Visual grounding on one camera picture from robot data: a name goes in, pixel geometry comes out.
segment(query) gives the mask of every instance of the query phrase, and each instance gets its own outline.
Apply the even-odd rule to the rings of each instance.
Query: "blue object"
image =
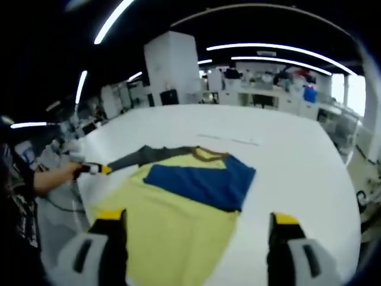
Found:
[[[255,169],[233,156],[228,156],[224,162],[226,169],[156,164],[143,181],[220,210],[241,211]]]
[[[316,102],[316,95],[317,95],[317,91],[315,89],[313,89],[309,86],[306,86],[304,88],[304,94],[303,94],[304,100],[311,102],[311,103],[315,103]]]

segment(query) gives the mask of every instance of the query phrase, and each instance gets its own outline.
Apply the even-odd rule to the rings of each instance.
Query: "white table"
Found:
[[[326,104],[326,103],[320,103],[317,102],[317,105],[319,108],[324,109],[330,113],[333,113],[335,115],[341,115],[342,110],[339,107],[336,107],[334,105]]]
[[[238,92],[246,93],[246,94],[260,94],[260,95],[266,95],[268,97],[292,97],[292,95],[288,92],[286,92],[282,88],[278,88],[277,86],[274,86],[273,89],[258,89],[258,88],[241,88],[238,90]]]
[[[202,145],[227,151],[256,168],[235,233],[206,285],[267,285],[273,211],[297,217],[306,235],[335,258],[344,281],[355,272],[361,238],[355,192],[345,165],[318,122],[248,107],[174,105],[132,110],[91,132],[82,144],[86,159],[100,163],[143,145]],[[99,201],[135,169],[109,177],[82,177],[85,204]]]

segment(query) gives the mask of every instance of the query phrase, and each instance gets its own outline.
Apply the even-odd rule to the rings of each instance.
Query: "yellow shirt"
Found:
[[[160,162],[184,163],[224,167],[221,161],[197,162],[191,154]],[[142,166],[93,206],[93,217],[100,210],[127,209],[127,276],[138,286],[202,285],[228,245],[239,212],[227,213],[145,184],[151,167]]]

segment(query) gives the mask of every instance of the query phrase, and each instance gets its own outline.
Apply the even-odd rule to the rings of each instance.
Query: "laboratory room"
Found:
[[[379,285],[375,7],[48,2],[4,4],[0,284]]]

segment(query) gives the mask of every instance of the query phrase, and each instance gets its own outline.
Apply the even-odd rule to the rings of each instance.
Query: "gray sleeve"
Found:
[[[162,148],[162,149],[153,149],[150,146],[143,146],[138,151],[128,154],[123,158],[120,158],[108,165],[113,172],[120,169],[124,169],[130,166],[139,165],[143,166],[144,164],[149,164],[174,156],[190,154],[192,152],[192,147],[179,147],[179,148]]]

